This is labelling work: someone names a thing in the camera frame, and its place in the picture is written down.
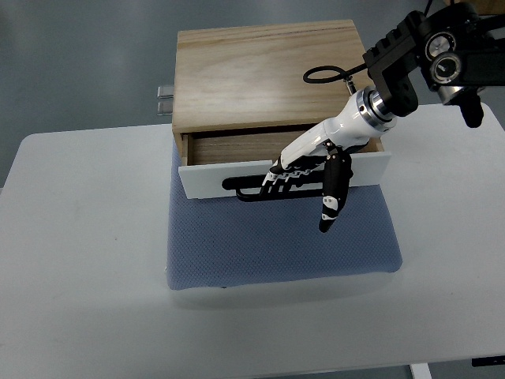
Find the black cable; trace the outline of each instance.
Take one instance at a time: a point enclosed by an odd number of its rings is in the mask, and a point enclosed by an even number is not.
[[[352,69],[349,70],[344,70],[338,66],[319,66],[319,67],[314,67],[313,69],[310,69],[306,73],[303,74],[303,81],[305,83],[310,83],[310,84],[324,84],[324,83],[332,83],[334,81],[340,81],[341,79],[345,79],[350,77],[351,75],[354,75],[355,73],[359,73],[360,71],[363,71],[366,69],[366,64],[361,64],[359,66],[353,67]],[[310,76],[313,73],[320,73],[322,71],[335,71],[339,73],[339,75],[335,75],[334,77],[323,77],[320,79],[314,79],[311,78]]]
[[[432,6],[432,2],[433,2],[433,0],[428,0],[428,4],[426,4],[426,8],[425,8],[425,16],[428,15],[429,9]]]

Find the drawer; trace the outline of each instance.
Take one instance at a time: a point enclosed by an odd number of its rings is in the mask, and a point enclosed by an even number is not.
[[[303,74],[350,69],[364,52],[350,20],[179,32],[173,132],[188,198],[233,196],[224,178],[266,174],[291,141],[336,116],[346,86],[307,84]],[[357,88],[372,84],[366,72],[353,80]],[[371,141],[355,156],[351,185],[376,184],[389,153]]]

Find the gray floor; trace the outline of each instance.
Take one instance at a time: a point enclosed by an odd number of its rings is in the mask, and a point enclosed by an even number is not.
[[[4,0],[0,187],[29,134],[170,122],[169,116],[155,115],[155,92],[174,81],[179,30],[350,18],[369,48],[409,11],[424,7],[419,0]],[[432,9],[442,7],[435,0]],[[421,103],[438,101],[418,72],[411,78]],[[482,98],[505,125],[503,95],[503,88],[490,88]],[[503,367],[474,369],[468,360],[430,366],[434,379],[505,377]],[[299,378],[411,376],[403,366]]]

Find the white table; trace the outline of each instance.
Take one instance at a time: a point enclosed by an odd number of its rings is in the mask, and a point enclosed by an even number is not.
[[[433,105],[383,142],[397,273],[172,292],[170,126],[29,137],[0,196],[0,377],[259,377],[503,354],[505,133],[488,108],[473,130]]]

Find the white robotic hand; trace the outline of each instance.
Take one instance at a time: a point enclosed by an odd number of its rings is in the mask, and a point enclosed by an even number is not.
[[[365,147],[372,137],[380,137],[396,124],[383,106],[379,93],[367,87],[354,93],[342,112],[328,118],[286,146],[263,181],[260,196],[290,190],[290,178],[309,175],[324,163],[323,213],[320,230],[326,232],[343,208],[349,180],[350,153]]]

